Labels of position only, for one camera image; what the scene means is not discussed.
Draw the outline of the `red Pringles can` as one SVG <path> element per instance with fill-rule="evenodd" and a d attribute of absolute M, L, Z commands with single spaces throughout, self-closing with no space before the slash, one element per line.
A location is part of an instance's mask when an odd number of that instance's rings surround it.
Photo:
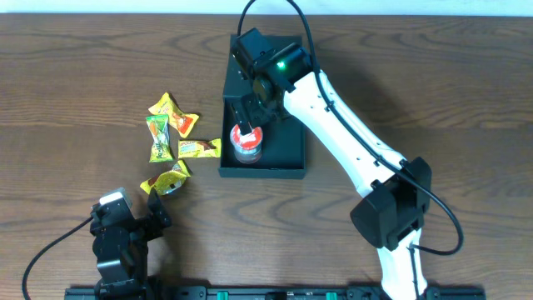
<path fill-rule="evenodd" d="M 234 148 L 236 159 L 240 163 L 252 164 L 262 156 L 263 131 L 255 127 L 250 133 L 243 135 L 238 124 L 230 131 L 230 142 Z"/>

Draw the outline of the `yellow peanut butter sandwich packet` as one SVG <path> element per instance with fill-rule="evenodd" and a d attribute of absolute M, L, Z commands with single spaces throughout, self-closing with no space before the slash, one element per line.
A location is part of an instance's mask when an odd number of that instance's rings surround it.
<path fill-rule="evenodd" d="M 181 138 L 187 138 L 194 128 L 199 116 L 195 113 L 183 112 L 169 92 L 165 92 L 160 100 L 148 108 L 153 115 L 167 115 L 168 123 L 175 128 Z"/>

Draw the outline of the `green yellow snack packet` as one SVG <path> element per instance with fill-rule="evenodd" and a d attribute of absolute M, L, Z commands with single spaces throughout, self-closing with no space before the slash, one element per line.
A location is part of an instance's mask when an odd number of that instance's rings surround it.
<path fill-rule="evenodd" d="M 150 152 L 150 163 L 163 163 L 173 160 L 168 134 L 168 116 L 152 115 L 146 117 L 148 129 L 153 143 Z"/>

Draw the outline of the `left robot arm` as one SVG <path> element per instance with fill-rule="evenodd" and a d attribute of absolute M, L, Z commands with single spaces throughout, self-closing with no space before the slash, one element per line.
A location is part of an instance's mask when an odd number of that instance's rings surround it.
<path fill-rule="evenodd" d="M 156 192 L 149 192 L 148 214 L 135 218 L 125 189 L 101 197 L 92 207 L 92 251 L 101 279 L 97 299 L 161 299 L 162 284 L 147 274 L 148 243 L 160 238 L 172 219 Z"/>

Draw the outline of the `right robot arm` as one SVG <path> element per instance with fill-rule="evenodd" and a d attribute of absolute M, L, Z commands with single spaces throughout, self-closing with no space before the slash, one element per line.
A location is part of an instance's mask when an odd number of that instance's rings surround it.
<path fill-rule="evenodd" d="M 233 61 L 252 88 L 232 104 L 233 147 L 254 158 L 262 128 L 286 115 L 309 128 L 351 179 L 361 201 L 351 211 L 357 231 L 376 248 L 381 286 L 392 299 L 417 299 L 427 288 L 420 245 L 430 198 L 431 169 L 411 162 L 380 140 L 341 100 L 316 59 L 292 43 L 235 42 Z"/>

